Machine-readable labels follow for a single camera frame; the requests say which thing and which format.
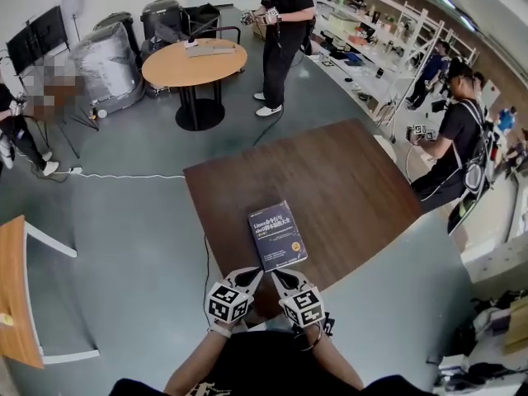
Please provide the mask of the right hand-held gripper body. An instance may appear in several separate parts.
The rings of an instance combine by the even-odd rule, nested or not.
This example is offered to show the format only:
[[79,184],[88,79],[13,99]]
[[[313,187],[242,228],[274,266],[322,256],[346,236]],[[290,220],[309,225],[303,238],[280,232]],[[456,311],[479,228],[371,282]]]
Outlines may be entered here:
[[285,316],[300,328],[320,323],[325,317],[323,299],[317,287],[280,300]]

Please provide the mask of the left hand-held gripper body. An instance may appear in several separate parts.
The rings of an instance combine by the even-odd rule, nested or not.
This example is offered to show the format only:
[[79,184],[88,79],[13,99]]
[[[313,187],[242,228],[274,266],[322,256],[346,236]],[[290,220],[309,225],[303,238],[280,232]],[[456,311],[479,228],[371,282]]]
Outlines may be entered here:
[[205,301],[205,313],[212,320],[236,323],[244,317],[254,298],[226,284],[215,282]]

